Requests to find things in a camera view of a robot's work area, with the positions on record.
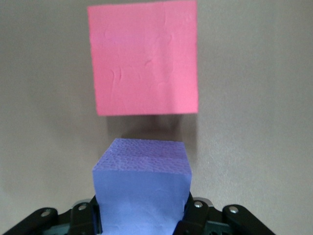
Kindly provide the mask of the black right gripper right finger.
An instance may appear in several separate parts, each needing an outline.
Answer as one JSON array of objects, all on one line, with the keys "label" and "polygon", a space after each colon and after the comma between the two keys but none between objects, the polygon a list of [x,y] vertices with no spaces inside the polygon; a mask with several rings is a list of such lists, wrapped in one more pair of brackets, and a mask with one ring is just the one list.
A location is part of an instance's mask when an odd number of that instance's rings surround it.
[{"label": "black right gripper right finger", "polygon": [[273,235],[274,232],[241,205],[227,205],[219,211],[208,199],[189,197],[175,234]]}]

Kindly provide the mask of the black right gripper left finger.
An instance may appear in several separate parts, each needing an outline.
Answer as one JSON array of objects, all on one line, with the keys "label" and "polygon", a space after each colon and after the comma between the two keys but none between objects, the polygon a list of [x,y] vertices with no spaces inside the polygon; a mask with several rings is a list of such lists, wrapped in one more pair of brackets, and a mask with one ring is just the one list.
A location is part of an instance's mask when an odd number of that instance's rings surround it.
[{"label": "black right gripper left finger", "polygon": [[76,203],[65,213],[55,208],[40,208],[11,229],[6,235],[99,235],[102,233],[96,200]]}]

